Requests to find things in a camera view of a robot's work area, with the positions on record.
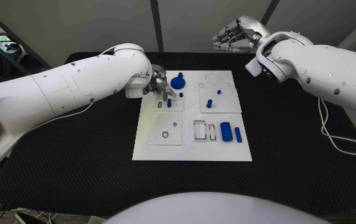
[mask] rectangular slot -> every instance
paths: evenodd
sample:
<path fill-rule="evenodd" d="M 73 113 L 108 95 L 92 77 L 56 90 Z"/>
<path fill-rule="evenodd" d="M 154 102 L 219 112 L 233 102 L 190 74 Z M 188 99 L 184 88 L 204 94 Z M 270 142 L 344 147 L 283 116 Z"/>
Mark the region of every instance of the rectangular slot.
<path fill-rule="evenodd" d="M 208 136 L 210 136 L 210 141 L 214 141 L 216 140 L 214 125 L 208 125 Z"/>
<path fill-rule="evenodd" d="M 194 120 L 194 139 L 206 140 L 206 122 Z"/>

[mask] black table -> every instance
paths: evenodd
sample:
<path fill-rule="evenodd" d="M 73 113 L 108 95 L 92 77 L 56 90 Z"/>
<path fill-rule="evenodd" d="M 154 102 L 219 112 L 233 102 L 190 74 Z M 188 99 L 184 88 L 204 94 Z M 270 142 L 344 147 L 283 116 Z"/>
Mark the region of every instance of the black table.
<path fill-rule="evenodd" d="M 93 55 L 73 54 L 67 62 Z M 20 139 L 0 173 L 0 203 L 112 215 L 165 194 L 211 191 L 268 199 L 314 215 L 354 209 L 356 157 L 338 153 L 321 135 L 317 98 L 296 81 L 252 77 L 243 66 L 253 55 L 147 56 L 183 73 L 232 70 L 252 162 L 132 161 L 141 99 L 125 99 L 121 91 Z M 328 110 L 330 133 L 356 137 L 343 109 L 328 104 Z M 350 142 L 337 145 L 356 151 Z"/>

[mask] blue object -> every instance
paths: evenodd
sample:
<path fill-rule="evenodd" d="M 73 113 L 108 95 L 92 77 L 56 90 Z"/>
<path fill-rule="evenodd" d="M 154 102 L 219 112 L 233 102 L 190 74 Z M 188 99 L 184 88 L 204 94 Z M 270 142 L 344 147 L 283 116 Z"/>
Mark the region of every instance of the blue object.
<path fill-rule="evenodd" d="M 220 134 L 221 134 L 221 140 L 224 142 L 232 141 L 232 128 L 229 122 L 220 123 Z"/>
<path fill-rule="evenodd" d="M 174 88 L 174 89 L 181 89 L 185 85 L 185 81 L 183 79 L 183 74 L 181 72 L 177 74 L 177 77 L 174 77 L 170 81 L 170 86 Z"/>
<path fill-rule="evenodd" d="M 239 127 L 234 128 L 234 133 L 236 133 L 237 143 L 242 143 L 242 138 L 240 138 L 240 133 L 239 133 Z"/>
<path fill-rule="evenodd" d="M 207 104 L 206 104 L 206 107 L 207 107 L 207 108 L 211 107 L 211 103 L 213 103 L 213 101 L 208 99 L 208 100 L 207 100 Z"/>

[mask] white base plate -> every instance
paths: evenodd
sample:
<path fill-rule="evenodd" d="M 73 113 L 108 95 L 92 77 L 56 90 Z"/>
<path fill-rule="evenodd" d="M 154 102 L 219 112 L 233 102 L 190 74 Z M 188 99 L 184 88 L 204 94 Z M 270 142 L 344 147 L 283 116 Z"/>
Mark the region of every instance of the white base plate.
<path fill-rule="evenodd" d="M 181 73 L 185 86 L 174 92 L 177 95 L 183 93 L 183 97 L 171 100 L 171 108 L 167 108 L 161 95 L 149 93 L 142 96 L 132 160 L 252 161 L 232 72 L 181 71 Z M 177 75 L 178 71 L 167 71 L 168 84 Z M 206 108 L 207 99 L 213 100 L 210 109 Z M 194 120 L 206 122 L 206 141 L 194 140 Z M 221 122 L 230 123 L 233 136 L 230 142 L 221 141 Z M 208 139 L 208 125 L 214 125 L 213 141 Z M 236 141 L 234 127 L 240 130 L 242 143 Z M 168 132 L 168 137 L 162 137 L 164 131 Z"/>

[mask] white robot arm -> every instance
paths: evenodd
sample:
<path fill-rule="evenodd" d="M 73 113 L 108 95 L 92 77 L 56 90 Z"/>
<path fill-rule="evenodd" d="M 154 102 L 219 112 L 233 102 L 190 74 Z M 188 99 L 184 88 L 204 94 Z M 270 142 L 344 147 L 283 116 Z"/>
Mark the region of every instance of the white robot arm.
<path fill-rule="evenodd" d="M 256 76 L 276 82 L 294 78 L 302 89 L 328 102 L 356 110 L 356 53 L 328 45 L 314 45 L 294 32 L 270 33 L 250 17 L 242 16 L 213 37 L 213 48 L 256 57 L 245 66 Z"/>
<path fill-rule="evenodd" d="M 0 160 L 18 138 L 44 121 L 125 89 L 126 98 L 154 92 L 164 99 L 165 71 L 151 65 L 142 48 L 121 44 L 99 55 L 38 74 L 0 83 Z"/>

